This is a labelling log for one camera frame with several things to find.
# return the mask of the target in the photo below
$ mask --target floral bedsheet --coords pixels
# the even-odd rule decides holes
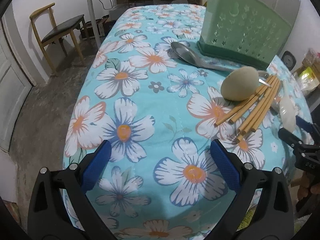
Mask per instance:
[[[278,166],[292,177],[295,157],[277,137],[279,117],[269,111],[255,133],[235,143],[243,119],[213,125],[234,107],[220,95],[226,74],[185,64],[170,49],[178,41],[198,51],[204,14],[205,7],[187,4],[127,10],[100,47],[74,107],[63,167],[94,152],[102,140],[111,142],[111,160],[87,197],[118,239],[198,240],[208,234],[235,196],[210,156],[211,137],[243,162],[265,170]],[[297,114],[311,121],[297,83],[277,56],[268,71],[287,80]],[[295,134],[311,141],[298,128]],[[74,225],[83,229],[66,194],[64,201]]]

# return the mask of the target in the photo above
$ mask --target human hand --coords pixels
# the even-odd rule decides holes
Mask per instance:
[[[310,180],[307,176],[306,172],[303,172],[301,182],[300,182],[300,187],[298,189],[298,200],[302,200],[304,197],[308,196],[309,190],[308,188],[310,187]],[[311,187],[310,189],[312,194],[320,194],[320,183],[315,184]]]

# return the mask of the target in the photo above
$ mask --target green plastic utensil holder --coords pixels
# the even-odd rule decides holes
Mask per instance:
[[[203,55],[265,70],[291,28],[259,0],[208,0],[198,47]]]

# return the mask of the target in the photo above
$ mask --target wooden chair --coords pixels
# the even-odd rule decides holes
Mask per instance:
[[[84,21],[84,15],[79,15],[79,16],[76,16],[72,19],[69,19],[59,25],[56,24],[55,20],[54,20],[54,17],[53,17],[53,12],[52,12],[52,6],[54,6],[55,3],[52,3],[52,4],[49,4],[47,6],[44,6],[36,11],[34,11],[31,15],[30,15],[30,20],[31,20],[31,25],[32,25],[32,29],[33,29],[33,32],[35,33],[35,36],[36,36],[36,40],[40,46],[40,49],[45,57],[45,59],[47,60],[50,68],[52,69],[52,72],[54,75],[57,75],[56,73],[56,70],[55,70],[55,67],[53,66],[52,64],[52,61],[50,60],[47,52],[45,51],[44,47],[49,45],[50,43],[56,41],[56,40],[59,40],[59,43],[61,45],[61,48],[64,52],[64,54],[67,56],[67,51],[63,45],[63,39],[62,37],[65,36],[65,35],[68,35],[70,34],[71,38],[72,38],[72,41],[75,45],[75,48],[79,54],[79,57],[82,61],[82,63],[85,65],[84,63],[84,58],[83,58],[83,55],[81,53],[81,49],[79,47],[79,44],[76,40],[76,36],[73,32],[74,29],[76,29],[78,26],[80,26],[80,22],[82,22],[83,24],[83,27],[84,27],[84,32],[85,32],[85,35],[87,37],[87,41],[89,42],[89,44],[91,45],[91,42],[90,42],[90,38],[89,38],[89,34],[88,34],[88,30],[87,30],[87,27],[85,25],[85,21]],[[41,14],[43,13],[45,10],[49,9],[49,17],[50,17],[50,21],[51,21],[51,24],[52,24],[52,30],[41,40],[40,37],[39,37],[39,34],[38,34],[38,31],[36,29],[36,25],[35,25],[35,19]]]

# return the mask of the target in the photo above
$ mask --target chair seat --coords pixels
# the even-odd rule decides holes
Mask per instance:
[[[57,25],[57,27],[53,28],[52,31],[50,31],[43,39],[42,39],[42,43],[50,40],[51,38],[53,38],[54,36],[59,35],[60,33],[63,33],[69,29],[75,28],[82,20],[82,17],[84,17],[84,14],[76,16],[70,20],[67,20],[63,23],[60,23],[59,25]]]

